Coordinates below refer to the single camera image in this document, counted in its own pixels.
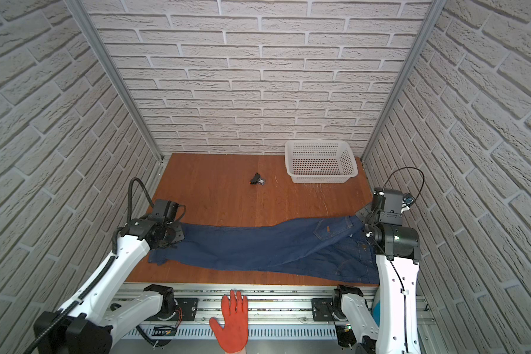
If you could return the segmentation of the small black electronics box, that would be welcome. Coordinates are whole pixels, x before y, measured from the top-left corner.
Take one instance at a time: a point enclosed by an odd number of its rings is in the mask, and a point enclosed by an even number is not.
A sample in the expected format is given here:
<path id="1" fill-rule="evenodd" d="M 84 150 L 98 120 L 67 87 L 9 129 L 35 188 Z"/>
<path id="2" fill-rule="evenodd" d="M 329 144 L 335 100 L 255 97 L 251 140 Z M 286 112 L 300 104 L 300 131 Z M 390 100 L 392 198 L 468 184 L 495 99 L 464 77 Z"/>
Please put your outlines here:
<path id="1" fill-rule="evenodd" d="M 177 328 L 172 326 L 155 326 L 152 331 L 152 336 L 155 337 L 170 337 L 175 336 Z"/>

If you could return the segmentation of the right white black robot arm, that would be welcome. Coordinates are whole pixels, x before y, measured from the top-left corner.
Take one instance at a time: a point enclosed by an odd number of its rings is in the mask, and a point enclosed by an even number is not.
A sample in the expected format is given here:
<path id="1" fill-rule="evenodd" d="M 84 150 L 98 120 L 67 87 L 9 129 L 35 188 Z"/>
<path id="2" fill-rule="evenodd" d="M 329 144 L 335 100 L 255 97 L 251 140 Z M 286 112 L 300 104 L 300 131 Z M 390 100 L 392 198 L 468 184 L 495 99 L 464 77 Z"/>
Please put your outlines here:
<path id="1" fill-rule="evenodd" d="M 358 289 L 338 286 L 333 312 L 346 319 L 356 353 L 420 353 L 417 329 L 416 285 L 421 260 L 417 231 L 403 227 L 403 213 L 415 199 L 386 187 L 375 189 L 371 205 L 361 211 L 365 235 L 374 246 L 379 288 L 369 310 Z"/>

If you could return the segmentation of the aluminium mounting rail frame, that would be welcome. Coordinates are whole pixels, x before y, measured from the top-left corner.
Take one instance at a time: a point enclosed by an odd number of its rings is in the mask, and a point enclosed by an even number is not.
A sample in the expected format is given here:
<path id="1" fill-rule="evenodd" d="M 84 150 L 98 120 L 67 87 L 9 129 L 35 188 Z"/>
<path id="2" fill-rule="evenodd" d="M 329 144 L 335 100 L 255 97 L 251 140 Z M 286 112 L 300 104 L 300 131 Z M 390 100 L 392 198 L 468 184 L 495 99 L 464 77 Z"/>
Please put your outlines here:
<path id="1" fill-rule="evenodd" d="M 124 283 L 108 301 L 108 305 L 125 305 L 139 296 L 148 283 Z M 348 322 L 335 317 L 335 322 L 315 322 L 311 311 L 313 298 L 332 300 L 336 286 L 289 286 L 289 285 L 249 285 L 249 284 L 197 284 L 160 283 L 173 288 L 175 298 L 192 297 L 199 300 L 196 321 L 183 322 L 175 336 L 155 337 L 155 326 L 171 326 L 175 322 L 164 322 L 157 317 L 144 321 L 141 326 L 154 340 L 214 340 L 209 320 L 216 317 L 224 323 L 221 315 L 221 298 L 230 289 L 240 290 L 249 298 L 249 338 L 250 340 L 273 341 L 313 341 L 325 340 L 337 345 L 336 326 L 348 326 Z M 417 291 L 417 325 L 422 353 L 448 353 L 445 340 L 439 330 L 435 315 L 422 293 Z"/>

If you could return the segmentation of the black round floor puck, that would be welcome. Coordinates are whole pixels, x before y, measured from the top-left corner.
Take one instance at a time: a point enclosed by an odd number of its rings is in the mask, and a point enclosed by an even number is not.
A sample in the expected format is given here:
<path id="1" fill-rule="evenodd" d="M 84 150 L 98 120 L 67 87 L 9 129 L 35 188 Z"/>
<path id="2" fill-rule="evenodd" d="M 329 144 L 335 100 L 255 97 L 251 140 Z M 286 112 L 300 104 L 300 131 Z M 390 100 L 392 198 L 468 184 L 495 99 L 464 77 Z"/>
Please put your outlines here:
<path id="1" fill-rule="evenodd" d="M 336 337 L 341 348 L 352 349 L 357 343 L 353 331 L 347 326 L 336 326 Z"/>

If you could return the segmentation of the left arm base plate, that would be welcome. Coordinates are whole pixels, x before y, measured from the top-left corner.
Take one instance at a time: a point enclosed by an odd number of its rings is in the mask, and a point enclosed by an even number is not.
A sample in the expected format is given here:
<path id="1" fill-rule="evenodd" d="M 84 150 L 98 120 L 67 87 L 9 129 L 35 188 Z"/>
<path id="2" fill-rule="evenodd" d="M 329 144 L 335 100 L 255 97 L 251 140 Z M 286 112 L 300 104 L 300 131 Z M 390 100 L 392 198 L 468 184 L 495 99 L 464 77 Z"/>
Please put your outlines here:
<path id="1" fill-rule="evenodd" d="M 183 322 L 194 322 L 196 321 L 196 314 L 199 300 L 192 297 L 180 297 L 175 298 L 176 301 L 176 312 L 171 318 L 172 322 L 177 322 L 179 317 Z"/>

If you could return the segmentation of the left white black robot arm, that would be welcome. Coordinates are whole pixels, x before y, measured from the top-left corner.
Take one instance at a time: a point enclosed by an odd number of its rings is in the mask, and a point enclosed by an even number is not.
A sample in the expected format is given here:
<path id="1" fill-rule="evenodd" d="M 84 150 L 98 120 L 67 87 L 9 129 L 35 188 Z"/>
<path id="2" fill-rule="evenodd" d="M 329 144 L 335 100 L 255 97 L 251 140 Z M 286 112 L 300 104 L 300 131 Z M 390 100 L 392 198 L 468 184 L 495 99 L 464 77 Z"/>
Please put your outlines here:
<path id="1" fill-rule="evenodd" d="M 93 275 L 57 311 L 45 311 L 33 326 L 35 340 L 26 353 L 109 353 L 128 332 L 150 317 L 180 315 L 173 289 L 151 284 L 116 311 L 107 311 L 114 295 L 138 262 L 153 249 L 184 240 L 179 209 L 158 199 L 152 211 L 131 218 L 112 237 L 112 250 Z"/>

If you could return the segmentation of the dark blue denim trousers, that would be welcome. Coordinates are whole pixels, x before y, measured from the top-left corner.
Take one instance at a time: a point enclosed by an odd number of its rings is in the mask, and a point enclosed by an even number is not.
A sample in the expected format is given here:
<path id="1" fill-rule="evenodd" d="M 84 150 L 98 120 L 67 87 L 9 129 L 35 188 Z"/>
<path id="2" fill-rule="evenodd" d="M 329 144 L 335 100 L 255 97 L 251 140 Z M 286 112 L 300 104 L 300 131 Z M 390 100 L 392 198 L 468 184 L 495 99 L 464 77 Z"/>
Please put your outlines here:
<path id="1" fill-rule="evenodd" d="M 174 248 L 150 252 L 149 263 L 169 260 L 219 271 L 265 271 L 379 283 L 376 254 L 355 215 L 298 218 L 272 227 L 183 226 Z"/>

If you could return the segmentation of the blue work glove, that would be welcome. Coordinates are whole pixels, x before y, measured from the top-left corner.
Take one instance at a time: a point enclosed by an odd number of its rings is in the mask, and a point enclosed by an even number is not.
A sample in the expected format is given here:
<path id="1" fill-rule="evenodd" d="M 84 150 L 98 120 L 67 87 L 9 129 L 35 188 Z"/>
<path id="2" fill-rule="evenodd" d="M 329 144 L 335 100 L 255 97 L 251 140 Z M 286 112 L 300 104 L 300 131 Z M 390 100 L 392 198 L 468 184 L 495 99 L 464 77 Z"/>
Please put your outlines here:
<path id="1" fill-rule="evenodd" d="M 378 327 L 380 327 L 381 321 L 381 301 L 379 298 L 374 298 L 372 307 L 372 316 Z"/>

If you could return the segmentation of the small black clip object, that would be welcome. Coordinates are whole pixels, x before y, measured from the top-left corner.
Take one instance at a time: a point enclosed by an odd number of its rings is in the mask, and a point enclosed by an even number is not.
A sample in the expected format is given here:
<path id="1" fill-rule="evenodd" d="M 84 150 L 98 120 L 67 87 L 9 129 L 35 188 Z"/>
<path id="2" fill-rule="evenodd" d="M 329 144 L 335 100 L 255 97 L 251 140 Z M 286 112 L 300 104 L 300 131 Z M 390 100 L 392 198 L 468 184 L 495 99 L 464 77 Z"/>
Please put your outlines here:
<path id="1" fill-rule="evenodd" d="M 264 185 L 265 180 L 262 178 L 262 176 L 259 173 L 256 173 L 252 179 L 250 180 L 251 185 Z"/>

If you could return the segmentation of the white plastic laundry basket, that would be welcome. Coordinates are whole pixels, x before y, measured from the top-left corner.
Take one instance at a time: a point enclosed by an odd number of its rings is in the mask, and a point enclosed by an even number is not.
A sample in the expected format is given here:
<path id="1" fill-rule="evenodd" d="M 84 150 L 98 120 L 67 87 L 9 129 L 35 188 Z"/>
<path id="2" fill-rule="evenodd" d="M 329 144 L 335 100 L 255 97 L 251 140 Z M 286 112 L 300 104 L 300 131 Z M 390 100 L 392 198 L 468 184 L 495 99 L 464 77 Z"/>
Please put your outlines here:
<path id="1" fill-rule="evenodd" d="M 295 184 L 344 184 L 358 175 L 350 146 L 339 140 L 289 140 L 285 163 Z"/>

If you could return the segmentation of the red work glove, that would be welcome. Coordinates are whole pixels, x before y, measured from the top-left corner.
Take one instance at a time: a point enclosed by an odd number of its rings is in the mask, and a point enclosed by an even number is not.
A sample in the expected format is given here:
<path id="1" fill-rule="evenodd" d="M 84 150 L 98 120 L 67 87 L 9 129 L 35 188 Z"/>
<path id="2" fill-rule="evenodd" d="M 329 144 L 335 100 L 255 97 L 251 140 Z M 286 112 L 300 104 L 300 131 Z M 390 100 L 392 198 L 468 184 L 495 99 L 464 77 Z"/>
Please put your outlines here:
<path id="1" fill-rule="evenodd" d="M 209 320 L 209 326 L 225 353 L 246 353 L 249 340 L 249 301 L 240 291 L 231 290 L 222 296 L 221 313 L 224 324 L 216 318 Z"/>

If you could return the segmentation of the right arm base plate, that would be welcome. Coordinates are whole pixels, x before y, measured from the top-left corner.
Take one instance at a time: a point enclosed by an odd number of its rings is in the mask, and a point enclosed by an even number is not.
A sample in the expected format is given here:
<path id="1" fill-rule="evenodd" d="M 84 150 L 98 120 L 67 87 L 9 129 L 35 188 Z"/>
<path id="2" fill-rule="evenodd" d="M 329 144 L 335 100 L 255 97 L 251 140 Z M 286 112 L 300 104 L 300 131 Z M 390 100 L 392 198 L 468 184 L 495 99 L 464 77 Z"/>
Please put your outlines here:
<path id="1" fill-rule="evenodd" d="M 330 298 L 313 298 L 311 311 L 315 322 L 335 322 Z"/>

